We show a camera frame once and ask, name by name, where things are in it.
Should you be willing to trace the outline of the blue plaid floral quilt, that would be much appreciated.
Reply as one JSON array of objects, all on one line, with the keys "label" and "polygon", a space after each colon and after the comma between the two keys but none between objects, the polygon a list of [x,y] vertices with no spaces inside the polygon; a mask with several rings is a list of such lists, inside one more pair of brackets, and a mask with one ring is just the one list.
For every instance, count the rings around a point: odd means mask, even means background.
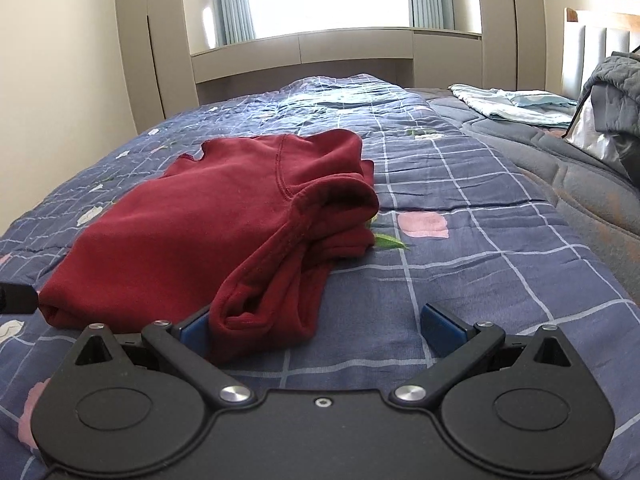
[{"label": "blue plaid floral quilt", "polygon": [[257,390],[390,389],[434,363],[418,327],[424,304],[528,335],[564,332],[608,397],[614,437],[602,466],[639,474],[639,308],[593,242],[539,185],[439,105],[370,76],[305,78],[208,104],[140,134],[60,185],[1,240],[3,281],[41,288],[87,226],[181,154],[223,136],[334,128],[372,160],[374,232],[397,240],[343,261],[323,291],[317,333],[254,353],[228,371]]}]

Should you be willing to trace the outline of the dark red sweater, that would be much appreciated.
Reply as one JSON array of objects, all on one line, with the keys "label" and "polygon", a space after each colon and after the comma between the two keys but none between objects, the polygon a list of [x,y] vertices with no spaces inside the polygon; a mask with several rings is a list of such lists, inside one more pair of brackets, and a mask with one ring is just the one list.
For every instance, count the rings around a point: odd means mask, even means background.
[{"label": "dark red sweater", "polygon": [[206,141],[90,223],[39,295],[57,328],[119,333],[206,311],[209,359],[317,330],[334,264],[373,245],[374,165],[356,133]]}]

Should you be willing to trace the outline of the beige wardrobe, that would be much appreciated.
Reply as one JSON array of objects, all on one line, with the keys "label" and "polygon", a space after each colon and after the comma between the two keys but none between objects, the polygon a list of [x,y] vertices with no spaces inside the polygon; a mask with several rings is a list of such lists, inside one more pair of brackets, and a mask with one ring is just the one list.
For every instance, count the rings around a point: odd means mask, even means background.
[{"label": "beige wardrobe", "polygon": [[480,0],[483,86],[538,90],[546,84],[544,0]]},{"label": "beige wardrobe", "polygon": [[115,0],[137,132],[198,106],[183,0]]}]

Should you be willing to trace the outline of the beige left wardrobe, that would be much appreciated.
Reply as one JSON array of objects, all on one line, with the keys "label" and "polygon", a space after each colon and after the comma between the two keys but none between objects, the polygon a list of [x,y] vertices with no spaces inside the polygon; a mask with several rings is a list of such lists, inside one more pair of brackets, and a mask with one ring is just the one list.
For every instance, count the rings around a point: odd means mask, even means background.
[{"label": "beige left wardrobe", "polygon": [[115,0],[137,132],[198,106],[183,0]]}]

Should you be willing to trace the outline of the grey padded jacket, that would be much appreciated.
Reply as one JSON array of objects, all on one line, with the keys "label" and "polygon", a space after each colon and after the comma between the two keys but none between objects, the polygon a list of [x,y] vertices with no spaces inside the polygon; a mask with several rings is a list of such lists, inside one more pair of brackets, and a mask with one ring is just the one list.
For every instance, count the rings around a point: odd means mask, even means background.
[{"label": "grey padded jacket", "polygon": [[639,55],[614,52],[582,87],[565,142],[639,185]]}]

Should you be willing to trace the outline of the beige right wardrobe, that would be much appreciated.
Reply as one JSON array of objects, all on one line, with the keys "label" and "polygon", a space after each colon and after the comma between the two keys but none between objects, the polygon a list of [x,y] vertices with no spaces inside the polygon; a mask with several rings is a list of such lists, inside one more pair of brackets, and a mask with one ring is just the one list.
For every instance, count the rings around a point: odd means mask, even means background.
[{"label": "beige right wardrobe", "polygon": [[480,0],[483,86],[538,90],[546,84],[544,0]]}]

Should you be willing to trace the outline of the light blue folded cloth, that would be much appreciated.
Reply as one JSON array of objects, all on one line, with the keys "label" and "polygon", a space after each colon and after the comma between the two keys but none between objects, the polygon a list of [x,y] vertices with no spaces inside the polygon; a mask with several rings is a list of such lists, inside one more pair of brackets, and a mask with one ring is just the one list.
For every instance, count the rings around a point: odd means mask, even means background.
[{"label": "light blue folded cloth", "polygon": [[535,127],[567,128],[577,103],[544,90],[510,91],[452,84],[451,93],[487,118]]}]

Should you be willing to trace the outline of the grey quilted blanket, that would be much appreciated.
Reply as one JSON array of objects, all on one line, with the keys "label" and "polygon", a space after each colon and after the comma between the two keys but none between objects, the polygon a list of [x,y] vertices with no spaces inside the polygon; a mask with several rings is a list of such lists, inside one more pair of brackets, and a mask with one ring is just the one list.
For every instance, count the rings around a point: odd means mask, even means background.
[{"label": "grey quilted blanket", "polygon": [[561,139],[560,130],[493,120],[446,89],[412,88],[462,132],[506,156],[639,299],[639,191]]}]

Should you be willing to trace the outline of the left teal curtain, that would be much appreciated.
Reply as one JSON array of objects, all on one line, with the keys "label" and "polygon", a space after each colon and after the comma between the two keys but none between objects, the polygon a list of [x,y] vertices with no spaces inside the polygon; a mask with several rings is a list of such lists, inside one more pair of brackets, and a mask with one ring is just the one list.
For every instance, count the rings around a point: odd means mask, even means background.
[{"label": "left teal curtain", "polygon": [[213,0],[213,14],[218,47],[256,38],[250,0]]}]

